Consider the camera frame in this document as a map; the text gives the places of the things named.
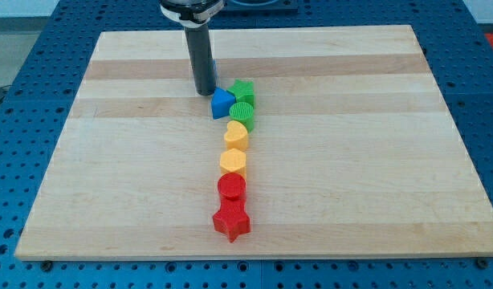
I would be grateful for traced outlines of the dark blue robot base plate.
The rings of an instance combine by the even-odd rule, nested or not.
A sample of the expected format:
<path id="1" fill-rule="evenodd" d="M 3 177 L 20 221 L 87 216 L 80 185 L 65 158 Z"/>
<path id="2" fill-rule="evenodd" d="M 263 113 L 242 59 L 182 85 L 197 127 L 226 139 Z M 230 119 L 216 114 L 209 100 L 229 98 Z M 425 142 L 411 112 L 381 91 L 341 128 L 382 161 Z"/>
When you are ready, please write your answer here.
<path id="1" fill-rule="evenodd" d="M 234 12 L 295 12 L 299 0 L 225 0 L 221 14 Z"/>

